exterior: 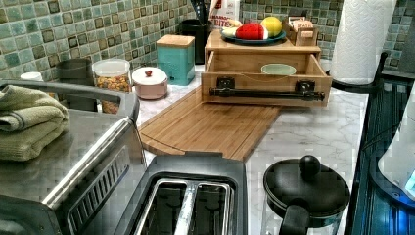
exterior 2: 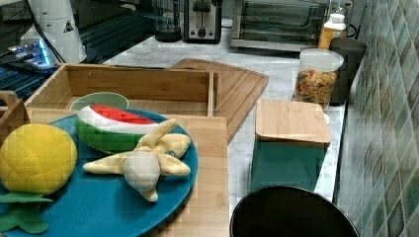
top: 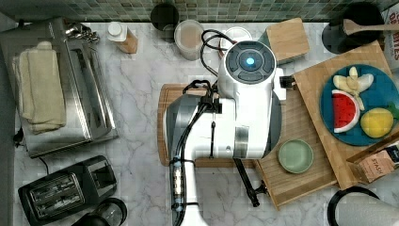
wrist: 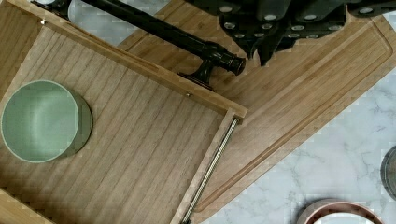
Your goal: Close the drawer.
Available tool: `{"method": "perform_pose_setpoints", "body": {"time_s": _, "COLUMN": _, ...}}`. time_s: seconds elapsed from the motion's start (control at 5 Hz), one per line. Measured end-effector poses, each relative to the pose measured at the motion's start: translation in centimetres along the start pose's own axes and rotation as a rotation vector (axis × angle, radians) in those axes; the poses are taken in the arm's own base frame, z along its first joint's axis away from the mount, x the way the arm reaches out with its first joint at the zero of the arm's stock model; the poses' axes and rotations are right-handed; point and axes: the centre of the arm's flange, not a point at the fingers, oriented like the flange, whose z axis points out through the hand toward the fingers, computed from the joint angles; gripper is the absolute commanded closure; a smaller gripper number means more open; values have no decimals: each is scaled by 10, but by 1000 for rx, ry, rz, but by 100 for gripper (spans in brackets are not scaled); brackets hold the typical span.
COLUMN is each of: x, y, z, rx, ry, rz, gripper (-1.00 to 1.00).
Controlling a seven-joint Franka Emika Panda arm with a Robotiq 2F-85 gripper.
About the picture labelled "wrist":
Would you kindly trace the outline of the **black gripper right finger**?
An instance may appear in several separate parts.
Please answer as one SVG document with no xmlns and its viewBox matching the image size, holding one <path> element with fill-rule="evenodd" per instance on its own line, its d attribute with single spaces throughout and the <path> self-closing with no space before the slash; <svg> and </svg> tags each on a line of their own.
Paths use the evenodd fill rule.
<svg viewBox="0 0 396 224">
<path fill-rule="evenodd" d="M 299 38 L 316 39 L 341 30 L 347 13 L 370 18 L 394 10 L 395 0 L 258 0 L 256 17 L 262 25 L 272 25 L 258 46 L 261 66 Z"/>
</svg>

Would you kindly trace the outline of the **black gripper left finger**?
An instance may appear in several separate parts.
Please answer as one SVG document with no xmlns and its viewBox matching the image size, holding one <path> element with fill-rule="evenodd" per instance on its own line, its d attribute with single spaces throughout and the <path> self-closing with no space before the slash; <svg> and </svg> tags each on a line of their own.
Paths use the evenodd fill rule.
<svg viewBox="0 0 396 224">
<path fill-rule="evenodd" d="M 286 37 L 291 0 L 185 0 L 219 18 L 224 32 L 252 59 L 270 60 L 292 47 Z"/>
</svg>

